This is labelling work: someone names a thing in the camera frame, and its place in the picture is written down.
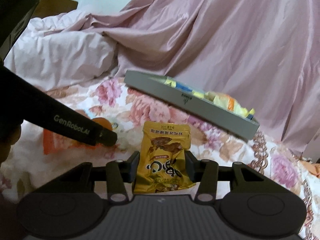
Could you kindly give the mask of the person left hand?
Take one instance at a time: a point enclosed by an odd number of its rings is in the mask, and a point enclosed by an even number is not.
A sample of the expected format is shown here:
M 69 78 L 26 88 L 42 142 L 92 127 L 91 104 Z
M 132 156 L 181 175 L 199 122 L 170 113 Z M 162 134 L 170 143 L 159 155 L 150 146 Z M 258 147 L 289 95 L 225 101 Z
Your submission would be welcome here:
M 21 124 L 23 119 L 7 120 L 1 123 L 1 164 L 6 161 L 11 146 L 21 137 Z

